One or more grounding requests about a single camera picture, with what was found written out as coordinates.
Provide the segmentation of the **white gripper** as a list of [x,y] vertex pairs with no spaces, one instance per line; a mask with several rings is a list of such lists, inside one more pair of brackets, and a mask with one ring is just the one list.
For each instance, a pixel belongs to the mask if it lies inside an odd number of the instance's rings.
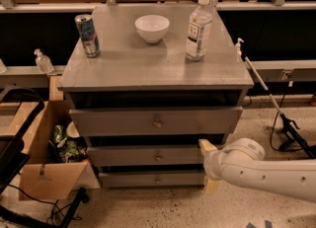
[[207,177],[204,178],[203,192],[206,195],[213,194],[221,184],[227,154],[217,150],[207,139],[200,139],[198,144],[201,154],[205,155],[203,167]]

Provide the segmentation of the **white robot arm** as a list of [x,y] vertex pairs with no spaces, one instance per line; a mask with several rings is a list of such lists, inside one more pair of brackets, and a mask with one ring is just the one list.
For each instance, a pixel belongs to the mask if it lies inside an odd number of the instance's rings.
[[263,190],[316,202],[316,161],[265,161],[255,140],[240,138],[221,150],[206,139],[198,141],[205,171],[204,188],[213,192],[219,181],[240,188]]

